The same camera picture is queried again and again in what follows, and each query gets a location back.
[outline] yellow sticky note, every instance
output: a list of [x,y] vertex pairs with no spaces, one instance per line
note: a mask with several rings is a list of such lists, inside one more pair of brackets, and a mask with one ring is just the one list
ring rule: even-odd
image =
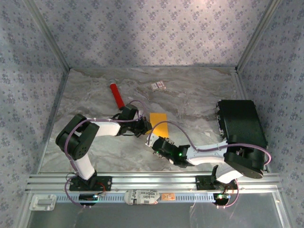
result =
[[[165,120],[167,120],[166,113],[150,113],[150,123],[152,127],[154,127],[160,121],[165,121]],[[156,134],[157,136],[169,138],[168,123],[162,123],[158,125],[154,129],[153,133]]]

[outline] small orange label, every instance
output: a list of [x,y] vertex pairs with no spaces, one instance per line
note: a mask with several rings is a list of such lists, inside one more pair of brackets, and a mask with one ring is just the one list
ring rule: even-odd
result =
[[175,200],[175,194],[174,193],[163,193],[161,195],[161,199],[163,201],[172,201],[172,200]]

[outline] red marker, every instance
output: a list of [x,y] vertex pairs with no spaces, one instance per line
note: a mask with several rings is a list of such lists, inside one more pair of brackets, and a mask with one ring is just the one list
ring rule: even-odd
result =
[[118,91],[115,80],[110,80],[109,84],[110,84],[110,88],[112,90],[112,94],[115,98],[117,107],[119,108],[119,110],[122,110],[124,107],[124,101],[122,100],[122,97],[120,96],[120,93]]

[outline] blue floral wallpaper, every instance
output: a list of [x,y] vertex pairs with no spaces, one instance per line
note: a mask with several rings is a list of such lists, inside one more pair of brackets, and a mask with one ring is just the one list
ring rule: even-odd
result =
[[241,73],[298,227],[304,227],[304,1],[284,0]]
[[13,227],[63,70],[21,0],[0,2],[0,227]]
[[71,68],[235,66],[269,0],[35,0]]

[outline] gray marble table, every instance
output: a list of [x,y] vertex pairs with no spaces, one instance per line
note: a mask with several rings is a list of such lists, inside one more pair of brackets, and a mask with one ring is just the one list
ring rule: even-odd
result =
[[[125,103],[138,99],[146,104],[147,117],[150,112],[166,113],[168,120],[178,122],[196,145],[220,142],[215,107],[220,99],[237,99],[232,75],[231,67],[72,69],[40,172],[72,171],[68,159],[55,144],[55,139],[75,114],[109,118],[118,113],[108,87],[108,81],[112,78],[117,80]],[[159,80],[164,81],[166,89],[153,92],[150,84]],[[169,135],[176,145],[188,144],[183,133],[174,126],[169,125]],[[179,168],[153,155],[145,142],[146,136],[96,137],[89,150],[89,157],[98,172],[210,171],[214,166],[201,164]]]

